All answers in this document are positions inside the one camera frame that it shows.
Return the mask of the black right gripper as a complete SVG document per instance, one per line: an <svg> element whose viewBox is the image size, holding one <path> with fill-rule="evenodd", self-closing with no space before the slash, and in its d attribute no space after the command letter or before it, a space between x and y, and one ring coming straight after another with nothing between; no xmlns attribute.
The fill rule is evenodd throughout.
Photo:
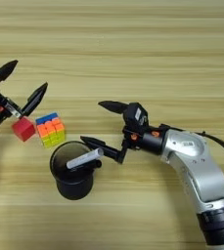
<svg viewBox="0 0 224 250"><path fill-rule="evenodd" d="M98 102L98 105L108 111L118 114L121 114L128 107L128 104L114 101L101 101ZM164 137L168 130L168 126L161 125L159 127L149 126L144 128L141 132L138 132L133 131L128 126L125 126L122 130L124 135L122 150L107 146L104 141L95 138L81 136L80 139L90 148L101 148L104 152L104 156L113 159L117 163L122 163L128 149L142 149L155 155L161 155Z"/></svg>

